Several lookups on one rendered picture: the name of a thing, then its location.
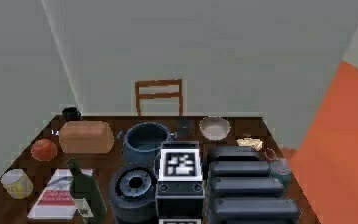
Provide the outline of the brown bread loaf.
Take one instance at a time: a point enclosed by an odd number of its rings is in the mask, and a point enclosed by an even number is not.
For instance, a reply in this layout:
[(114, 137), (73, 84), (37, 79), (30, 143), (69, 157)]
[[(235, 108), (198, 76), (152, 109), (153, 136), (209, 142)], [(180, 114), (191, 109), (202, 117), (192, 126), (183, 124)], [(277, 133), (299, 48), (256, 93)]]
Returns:
[(114, 144), (110, 125), (103, 121), (70, 121), (59, 131), (64, 153), (108, 153)]

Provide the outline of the dark brown wooden table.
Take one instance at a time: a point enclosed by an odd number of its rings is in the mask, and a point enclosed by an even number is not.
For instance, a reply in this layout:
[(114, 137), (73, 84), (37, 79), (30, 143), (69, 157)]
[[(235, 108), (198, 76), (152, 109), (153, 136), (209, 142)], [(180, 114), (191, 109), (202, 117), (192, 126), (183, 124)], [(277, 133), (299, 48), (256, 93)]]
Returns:
[[(231, 130), (226, 140), (221, 142), (211, 142), (205, 140), (201, 135), (198, 124), (202, 119), (196, 117), (132, 117), (132, 116), (86, 116), (86, 120), (102, 120), (110, 124), (114, 136), (119, 131), (126, 131), (133, 125), (143, 121), (155, 121), (167, 126), (170, 130), (179, 132), (180, 140), (199, 140), (201, 143), (202, 153), (208, 153), (211, 149), (221, 145), (235, 145), (236, 139), (243, 137), (260, 138), (264, 142), (263, 149), (272, 148), (279, 157), (283, 157), (283, 152), (287, 152), (286, 158), (290, 158), (291, 150), (279, 150), (276, 141), (267, 129), (266, 124), (260, 117), (231, 117), (227, 118), (231, 124)], [(60, 129), (64, 124), (60, 116), (56, 116), (43, 129), (35, 139), (48, 138), (58, 145), (57, 136), (51, 136), (52, 129)], [(71, 156), (79, 161), (83, 168), (92, 168), (95, 171), (96, 180), (99, 184), (102, 194), (106, 197), (108, 184), (111, 175), (122, 165), (122, 140), (116, 140), (112, 150), (108, 154), (64, 154), (58, 145), (58, 154), (50, 162), (40, 162), (31, 157), (30, 146), (20, 154), (20, 156), (11, 162), (8, 169), (22, 168), (32, 180), (34, 190), (32, 194), (21, 200), (12, 199), (0, 183), (0, 224), (82, 224), (81, 218), (74, 217), (70, 221), (62, 220), (28, 220), (27, 214), (32, 208), (40, 193), (43, 191), (51, 176), (58, 168), (66, 168), (65, 161)], [(295, 200), (300, 210), (301, 217), (299, 224), (320, 224), (308, 200), (303, 194), (295, 178), (285, 192), (285, 196)]]

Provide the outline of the brown wooden chair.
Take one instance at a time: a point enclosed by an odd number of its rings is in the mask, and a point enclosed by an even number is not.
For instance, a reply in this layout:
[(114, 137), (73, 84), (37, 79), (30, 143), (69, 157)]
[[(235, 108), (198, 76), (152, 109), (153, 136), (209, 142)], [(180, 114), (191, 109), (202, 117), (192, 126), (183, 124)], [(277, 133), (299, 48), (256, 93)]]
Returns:
[[(159, 93), (141, 93), (141, 88), (150, 88), (150, 87), (168, 87), (168, 86), (177, 86), (178, 90), (176, 92), (159, 92)], [(145, 81), (136, 81), (135, 85), (135, 108), (138, 116), (142, 115), (141, 110), (141, 101), (142, 100), (151, 100), (151, 99), (169, 99), (177, 98), (178, 99), (178, 114), (183, 115), (184, 112), (184, 103), (183, 103), (183, 81), (181, 79), (165, 79), (165, 80), (145, 80)]]

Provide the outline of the red tomato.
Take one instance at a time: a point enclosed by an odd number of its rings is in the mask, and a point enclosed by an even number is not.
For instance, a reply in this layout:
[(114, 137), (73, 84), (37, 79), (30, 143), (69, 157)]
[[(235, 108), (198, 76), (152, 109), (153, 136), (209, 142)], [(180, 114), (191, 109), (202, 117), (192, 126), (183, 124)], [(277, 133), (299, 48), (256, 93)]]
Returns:
[(50, 161), (57, 152), (56, 145), (49, 139), (39, 139), (31, 146), (31, 155), (38, 161)]

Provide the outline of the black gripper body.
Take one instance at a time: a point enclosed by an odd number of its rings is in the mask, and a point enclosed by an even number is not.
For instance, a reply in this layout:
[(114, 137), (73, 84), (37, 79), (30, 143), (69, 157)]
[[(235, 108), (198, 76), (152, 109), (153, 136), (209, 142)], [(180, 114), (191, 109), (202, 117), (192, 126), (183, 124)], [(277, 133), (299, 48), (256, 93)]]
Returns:
[(108, 200), (115, 224), (158, 224), (155, 187), (157, 179), (145, 164), (129, 164), (111, 178)]

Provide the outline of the pale yellow cup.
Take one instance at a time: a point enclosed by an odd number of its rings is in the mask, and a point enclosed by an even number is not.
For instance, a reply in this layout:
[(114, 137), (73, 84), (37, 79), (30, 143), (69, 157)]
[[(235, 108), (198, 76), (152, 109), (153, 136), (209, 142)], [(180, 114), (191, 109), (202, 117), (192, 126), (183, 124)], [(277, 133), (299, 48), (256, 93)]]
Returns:
[(33, 191), (32, 181), (22, 169), (7, 171), (2, 175), (0, 182), (13, 199), (24, 199)]

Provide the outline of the black mug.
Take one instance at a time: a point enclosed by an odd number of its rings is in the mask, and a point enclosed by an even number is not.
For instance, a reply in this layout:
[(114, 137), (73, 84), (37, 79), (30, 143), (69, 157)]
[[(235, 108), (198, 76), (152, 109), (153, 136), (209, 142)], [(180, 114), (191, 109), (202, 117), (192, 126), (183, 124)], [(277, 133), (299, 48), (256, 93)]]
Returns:
[(77, 107), (66, 107), (62, 110), (62, 117), (65, 121), (78, 121), (81, 119), (81, 113)]

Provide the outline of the dark green glass bottle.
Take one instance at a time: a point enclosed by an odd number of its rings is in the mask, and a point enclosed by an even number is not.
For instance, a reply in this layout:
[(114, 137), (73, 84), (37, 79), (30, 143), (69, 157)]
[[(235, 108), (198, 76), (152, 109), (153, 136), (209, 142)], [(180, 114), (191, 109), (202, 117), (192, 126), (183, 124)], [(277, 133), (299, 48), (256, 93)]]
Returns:
[(66, 165), (72, 175), (70, 195), (85, 224), (104, 224), (107, 209), (95, 178), (84, 174), (75, 159)]

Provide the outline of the blue cooking pot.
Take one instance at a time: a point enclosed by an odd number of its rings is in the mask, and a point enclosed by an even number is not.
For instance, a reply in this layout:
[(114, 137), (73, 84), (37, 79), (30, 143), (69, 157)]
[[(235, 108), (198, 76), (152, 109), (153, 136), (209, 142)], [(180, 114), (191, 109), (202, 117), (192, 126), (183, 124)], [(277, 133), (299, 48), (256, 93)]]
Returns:
[(127, 131), (119, 131), (117, 139), (123, 141), (122, 155), (125, 164), (152, 163), (160, 152), (161, 143), (175, 141), (177, 133), (160, 123), (143, 122)]

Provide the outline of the white bowl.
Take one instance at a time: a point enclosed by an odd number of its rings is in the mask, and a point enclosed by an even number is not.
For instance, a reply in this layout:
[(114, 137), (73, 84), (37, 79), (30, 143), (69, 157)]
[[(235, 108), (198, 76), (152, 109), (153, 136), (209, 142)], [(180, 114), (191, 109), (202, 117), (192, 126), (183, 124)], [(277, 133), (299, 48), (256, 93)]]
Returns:
[(231, 126), (229, 121), (222, 117), (209, 116), (199, 122), (199, 129), (206, 139), (220, 141), (228, 136)]

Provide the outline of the red and white book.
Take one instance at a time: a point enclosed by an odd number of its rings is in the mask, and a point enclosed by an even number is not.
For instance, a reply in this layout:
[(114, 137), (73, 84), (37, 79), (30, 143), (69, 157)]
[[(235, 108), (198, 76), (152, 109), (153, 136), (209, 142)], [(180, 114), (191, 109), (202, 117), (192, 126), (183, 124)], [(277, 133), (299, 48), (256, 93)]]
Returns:
[(57, 169), (27, 217), (34, 220), (71, 220), (75, 211), (85, 218), (92, 217), (85, 199), (71, 197), (71, 180), (72, 174), (68, 169)]

